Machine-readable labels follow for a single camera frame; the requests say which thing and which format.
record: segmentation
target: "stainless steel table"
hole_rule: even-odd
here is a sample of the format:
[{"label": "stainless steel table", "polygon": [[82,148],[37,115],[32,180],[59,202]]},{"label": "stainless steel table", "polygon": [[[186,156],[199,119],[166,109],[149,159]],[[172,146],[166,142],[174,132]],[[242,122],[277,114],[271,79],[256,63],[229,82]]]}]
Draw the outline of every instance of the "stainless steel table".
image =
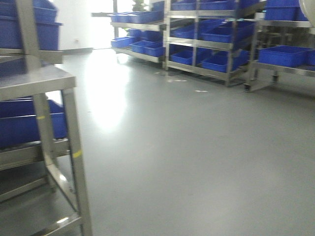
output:
[{"label": "stainless steel table", "polygon": [[[59,188],[74,210],[73,215],[57,221],[34,236],[54,236],[80,226],[84,236],[92,236],[91,218],[83,166],[83,152],[75,107],[75,77],[35,56],[23,56],[1,64],[0,101],[33,96],[40,145],[6,149],[0,152],[0,170],[33,161],[44,160],[47,177],[38,179],[0,195],[0,202],[49,183]],[[56,141],[53,136],[50,109],[45,93],[60,90],[65,109],[68,140]],[[56,157],[69,153],[74,188],[61,173]]]}]

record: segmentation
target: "yellow tape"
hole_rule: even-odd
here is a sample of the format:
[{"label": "yellow tape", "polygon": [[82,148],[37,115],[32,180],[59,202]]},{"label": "yellow tape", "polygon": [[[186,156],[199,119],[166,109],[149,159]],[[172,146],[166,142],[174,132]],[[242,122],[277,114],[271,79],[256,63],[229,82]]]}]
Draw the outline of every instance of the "yellow tape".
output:
[{"label": "yellow tape", "polygon": [[73,154],[73,158],[77,158],[82,155],[82,150],[78,150],[75,154]]},{"label": "yellow tape", "polygon": [[37,117],[37,119],[45,119],[45,116]]}]

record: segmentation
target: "white wall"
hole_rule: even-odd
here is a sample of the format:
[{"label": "white wall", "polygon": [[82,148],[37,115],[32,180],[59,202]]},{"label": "white wall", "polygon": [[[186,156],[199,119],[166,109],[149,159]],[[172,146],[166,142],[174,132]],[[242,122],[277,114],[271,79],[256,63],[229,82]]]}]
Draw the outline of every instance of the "white wall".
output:
[{"label": "white wall", "polygon": [[57,22],[63,23],[59,49],[90,48],[91,14],[88,0],[54,0],[58,8]]}]

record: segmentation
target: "caster wheel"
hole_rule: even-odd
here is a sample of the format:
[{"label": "caster wheel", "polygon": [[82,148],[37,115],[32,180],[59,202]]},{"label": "caster wheel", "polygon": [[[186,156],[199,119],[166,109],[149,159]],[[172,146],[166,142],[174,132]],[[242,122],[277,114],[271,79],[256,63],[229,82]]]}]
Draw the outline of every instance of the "caster wheel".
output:
[{"label": "caster wheel", "polygon": [[279,81],[279,76],[276,76],[276,75],[272,76],[273,83],[277,83],[278,81]]},{"label": "caster wheel", "polygon": [[250,92],[251,91],[251,85],[244,84],[244,91]]}]

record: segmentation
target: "baseboard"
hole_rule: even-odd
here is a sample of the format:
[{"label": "baseboard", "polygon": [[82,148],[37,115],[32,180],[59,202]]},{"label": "baseboard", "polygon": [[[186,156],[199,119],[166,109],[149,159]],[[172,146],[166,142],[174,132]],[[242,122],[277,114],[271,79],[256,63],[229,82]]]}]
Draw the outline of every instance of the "baseboard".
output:
[{"label": "baseboard", "polygon": [[63,55],[85,54],[85,53],[91,53],[92,51],[93,51],[93,48],[67,49],[67,50],[63,50]]}]

